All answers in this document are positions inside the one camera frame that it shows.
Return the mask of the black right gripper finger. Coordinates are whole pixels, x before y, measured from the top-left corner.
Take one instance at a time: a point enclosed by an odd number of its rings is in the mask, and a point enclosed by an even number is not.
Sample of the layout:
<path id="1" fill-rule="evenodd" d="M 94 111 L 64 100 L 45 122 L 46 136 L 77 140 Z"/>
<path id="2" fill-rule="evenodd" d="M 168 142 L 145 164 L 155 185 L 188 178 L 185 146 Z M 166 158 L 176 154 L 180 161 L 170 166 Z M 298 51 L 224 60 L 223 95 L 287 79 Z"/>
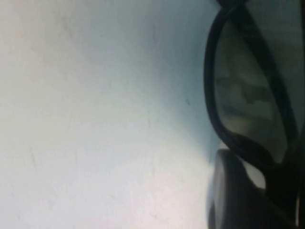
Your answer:
<path id="1" fill-rule="evenodd" d="M 210 229 L 295 229 L 293 219 L 249 178 L 240 159 L 228 149 L 217 151 L 213 173 Z"/>

